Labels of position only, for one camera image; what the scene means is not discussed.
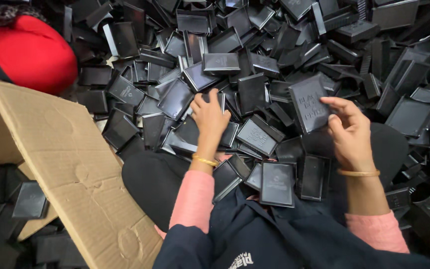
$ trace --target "pile of black plastic boxes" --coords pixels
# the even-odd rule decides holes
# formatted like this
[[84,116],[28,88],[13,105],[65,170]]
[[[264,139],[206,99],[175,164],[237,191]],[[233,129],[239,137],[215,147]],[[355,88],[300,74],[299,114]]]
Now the pile of black plastic boxes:
[[0,165],[0,269],[87,267],[58,218],[18,240],[28,220],[46,217],[48,204],[37,181],[29,180],[14,164]]
[[319,97],[345,98],[410,144],[386,196],[413,251],[424,249],[430,0],[79,0],[58,12],[81,66],[78,102],[107,120],[103,136],[122,159],[153,150],[190,160],[189,104],[217,88],[232,114],[219,150],[233,156],[214,171],[214,202],[236,186],[260,191],[262,204],[323,201],[333,156]]

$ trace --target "wrist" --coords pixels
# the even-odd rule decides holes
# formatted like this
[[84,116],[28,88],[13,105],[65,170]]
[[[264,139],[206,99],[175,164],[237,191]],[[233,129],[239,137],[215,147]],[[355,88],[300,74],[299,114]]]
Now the wrist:
[[374,165],[373,159],[366,159],[366,160],[357,160],[354,162],[351,162],[351,171],[353,172],[375,172],[376,171],[376,165]]
[[200,134],[198,138],[197,154],[204,159],[213,160],[218,149],[220,138]]

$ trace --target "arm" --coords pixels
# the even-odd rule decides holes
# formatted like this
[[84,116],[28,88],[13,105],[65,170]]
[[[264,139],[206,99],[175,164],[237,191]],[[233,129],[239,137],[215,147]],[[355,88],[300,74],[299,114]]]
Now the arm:
[[[197,155],[213,161],[222,133],[230,120],[230,112],[222,113],[217,99],[217,89],[210,91],[210,102],[206,103],[201,94],[195,96],[190,107],[193,119],[200,131]],[[194,268],[210,267],[212,242],[208,233],[212,199],[214,196],[213,167],[198,159],[192,160],[188,172],[182,180],[169,231],[155,260],[153,268]]]
[[[328,120],[335,155],[345,170],[374,172],[370,121],[353,102],[322,97],[337,114]],[[394,214],[389,209],[379,177],[346,177],[350,231],[373,248],[409,253]]]
[[[202,99],[201,94],[197,94],[190,104],[194,111],[192,117],[200,131],[197,155],[211,161],[215,159],[218,144],[231,117],[228,111],[222,113],[217,92],[217,89],[210,91],[209,103]],[[192,160],[180,186],[169,229],[176,224],[182,224],[186,227],[196,226],[208,233],[215,184],[212,171],[211,165],[198,159]]]

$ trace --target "person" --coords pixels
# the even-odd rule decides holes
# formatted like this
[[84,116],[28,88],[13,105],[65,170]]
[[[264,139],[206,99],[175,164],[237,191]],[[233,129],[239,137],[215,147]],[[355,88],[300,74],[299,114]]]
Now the person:
[[[430,268],[429,259],[409,254],[384,194],[407,155],[400,133],[370,123],[351,101],[322,97],[335,111],[327,127],[337,160],[328,199],[265,206],[239,185],[212,205],[213,167],[206,160],[214,161],[230,113],[221,111],[217,89],[209,97],[207,103],[197,94],[190,105],[200,131],[190,164],[142,152],[122,169],[128,192],[166,232],[153,268]],[[369,176],[344,180],[337,168]],[[345,223],[335,220],[333,209],[340,208]]]

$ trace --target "black pants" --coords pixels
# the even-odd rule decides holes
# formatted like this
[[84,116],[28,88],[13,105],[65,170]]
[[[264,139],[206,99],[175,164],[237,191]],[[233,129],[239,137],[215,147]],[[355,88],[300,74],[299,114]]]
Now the black pants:
[[[401,168],[408,154],[406,139],[387,125],[371,124],[371,146],[380,180],[388,186]],[[170,154],[144,151],[127,159],[122,168],[122,179],[135,202],[164,232],[168,231],[170,216],[189,163]],[[344,177],[336,173],[333,161],[330,176],[329,207],[337,221],[346,212]]]

